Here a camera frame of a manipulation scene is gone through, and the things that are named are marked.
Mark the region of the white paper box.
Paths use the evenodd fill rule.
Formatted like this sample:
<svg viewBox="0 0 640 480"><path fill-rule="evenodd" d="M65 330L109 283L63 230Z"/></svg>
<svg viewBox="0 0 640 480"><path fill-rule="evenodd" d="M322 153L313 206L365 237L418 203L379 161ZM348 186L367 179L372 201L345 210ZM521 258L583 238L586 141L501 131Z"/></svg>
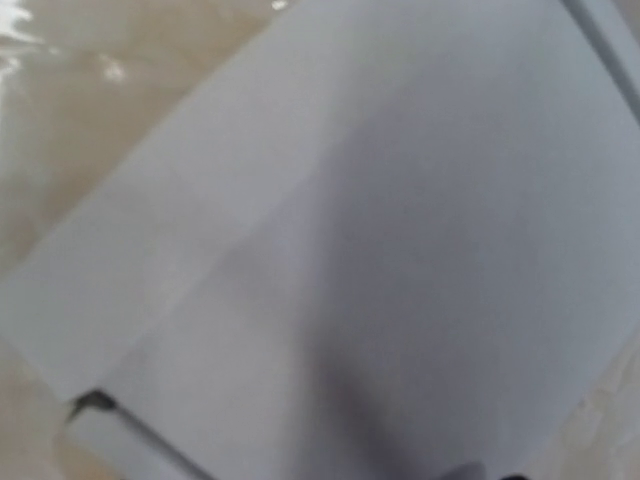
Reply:
<svg viewBox="0 0 640 480"><path fill-rule="evenodd" d="M1 286L129 479L491 479L639 321L611 1L304 1Z"/></svg>

